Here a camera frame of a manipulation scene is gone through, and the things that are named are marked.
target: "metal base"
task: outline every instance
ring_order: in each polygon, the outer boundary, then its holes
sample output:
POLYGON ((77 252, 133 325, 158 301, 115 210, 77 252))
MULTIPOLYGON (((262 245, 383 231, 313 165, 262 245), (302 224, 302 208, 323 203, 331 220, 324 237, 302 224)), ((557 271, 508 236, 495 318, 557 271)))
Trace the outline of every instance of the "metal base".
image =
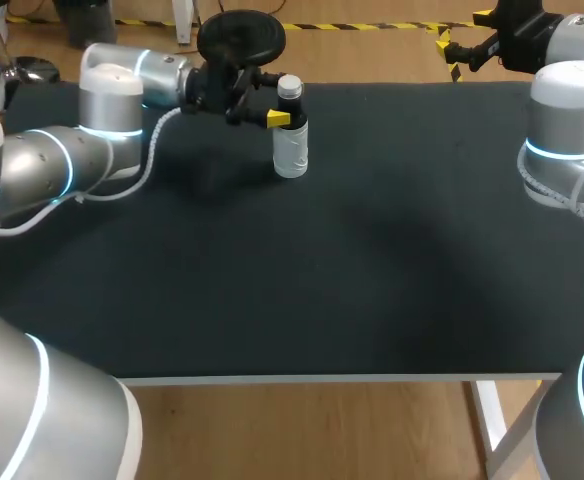
POLYGON ((56 83, 61 80, 53 63, 37 57, 17 57, 15 68, 0 70, 0 111, 8 108, 22 84, 56 83))

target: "robotic arm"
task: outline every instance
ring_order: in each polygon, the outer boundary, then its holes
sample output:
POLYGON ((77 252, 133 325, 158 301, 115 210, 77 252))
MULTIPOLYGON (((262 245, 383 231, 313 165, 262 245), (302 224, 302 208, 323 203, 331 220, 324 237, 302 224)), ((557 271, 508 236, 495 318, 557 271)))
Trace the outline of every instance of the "robotic arm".
POLYGON ((476 72, 492 57, 536 74, 519 171, 528 195, 584 216, 584 14, 548 13, 542 0, 499 0, 474 23, 496 30, 477 47, 440 44, 448 63, 476 72))
POLYGON ((494 10, 475 12, 474 23, 496 33, 472 48, 441 44, 447 63, 476 72, 499 57, 507 70, 534 74, 552 63, 584 60, 584 15, 546 12, 543 0, 499 0, 494 10))
MULTIPOLYGON (((199 48, 207 61, 200 69, 183 57, 149 50, 90 47, 82 61, 76 128, 4 138, 0 125, 0 223, 42 207, 32 221, 0 228, 0 235, 26 231, 70 198, 108 201, 138 190, 149 176, 162 126, 181 112, 222 114, 230 124, 273 129, 275 170, 286 178, 302 175, 308 128, 303 86, 294 76, 258 68, 285 46, 281 25, 260 15, 232 11, 204 25, 199 48), (270 50, 268 39, 255 36, 262 27, 271 32, 269 44, 278 39, 270 50), (276 110, 250 108, 249 93, 261 86, 277 88, 276 110), (99 186, 139 173, 143 105, 173 110, 154 131, 140 180, 119 194, 96 195, 99 186)), ((141 442, 139 409, 123 384, 0 319, 0 480, 130 480, 141 442)))

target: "black tablecloth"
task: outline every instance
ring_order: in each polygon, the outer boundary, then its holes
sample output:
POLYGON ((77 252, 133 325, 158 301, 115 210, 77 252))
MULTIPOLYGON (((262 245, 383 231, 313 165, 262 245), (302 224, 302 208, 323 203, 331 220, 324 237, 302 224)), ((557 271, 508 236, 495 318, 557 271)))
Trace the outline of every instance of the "black tablecloth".
MULTIPOLYGON (((120 377, 559 372, 584 225, 523 192, 528 91, 308 85, 289 181, 269 133, 179 117, 141 193, 0 240, 0 313, 120 377)), ((75 86, 31 87, 6 127, 76 121, 75 86)))

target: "yellow black tape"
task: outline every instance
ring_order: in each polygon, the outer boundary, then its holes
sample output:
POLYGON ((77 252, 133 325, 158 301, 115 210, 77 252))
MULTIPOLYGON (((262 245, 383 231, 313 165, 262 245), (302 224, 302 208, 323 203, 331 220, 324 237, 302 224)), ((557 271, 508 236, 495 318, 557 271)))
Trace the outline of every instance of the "yellow black tape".
MULTIPOLYGON (((7 16, 8 23, 47 25, 59 23, 58 20, 42 20, 35 18, 7 16)), ((133 25, 142 27, 175 27, 174 22, 156 22, 150 20, 117 19, 117 25, 133 25)), ((473 22, 398 22, 398 23, 284 23, 283 28, 294 30, 325 30, 325 31, 369 31, 369 30, 426 30, 428 33, 441 35, 452 28, 478 28, 473 22)))

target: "white table leg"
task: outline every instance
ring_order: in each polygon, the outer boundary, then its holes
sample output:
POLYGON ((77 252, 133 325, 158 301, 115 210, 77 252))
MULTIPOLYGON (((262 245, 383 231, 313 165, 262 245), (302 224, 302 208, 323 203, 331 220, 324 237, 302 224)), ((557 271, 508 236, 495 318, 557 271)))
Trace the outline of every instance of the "white table leg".
POLYGON ((191 40, 192 19, 194 18, 193 0, 172 0, 176 38, 179 45, 188 45, 191 40))
POLYGON ((493 381, 472 382, 472 396, 481 429, 485 456, 488 458, 508 430, 501 410, 496 383, 493 381))
POLYGON ((534 415, 552 382, 543 382, 507 430, 494 382, 474 382, 472 393, 486 455, 488 480, 511 478, 533 452, 534 415))

